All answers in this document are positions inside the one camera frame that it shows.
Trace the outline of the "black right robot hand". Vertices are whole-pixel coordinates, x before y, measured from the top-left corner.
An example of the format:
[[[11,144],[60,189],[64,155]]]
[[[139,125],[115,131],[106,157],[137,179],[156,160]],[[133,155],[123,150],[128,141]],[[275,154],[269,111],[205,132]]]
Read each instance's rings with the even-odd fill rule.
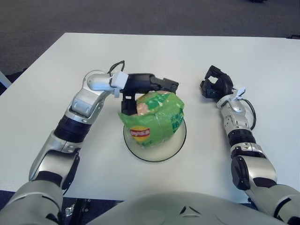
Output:
[[[233,83],[226,73],[211,65],[200,83],[200,90],[205,98],[219,101],[222,97],[233,94]]]

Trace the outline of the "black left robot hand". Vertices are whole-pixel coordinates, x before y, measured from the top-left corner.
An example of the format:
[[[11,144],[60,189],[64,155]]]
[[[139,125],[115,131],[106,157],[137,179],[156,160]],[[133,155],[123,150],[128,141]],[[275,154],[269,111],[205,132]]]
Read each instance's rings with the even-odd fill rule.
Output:
[[[121,112],[125,115],[137,114],[136,94],[147,94],[151,91],[168,91],[176,93],[179,83],[167,78],[159,79],[153,74],[129,74],[122,93]]]

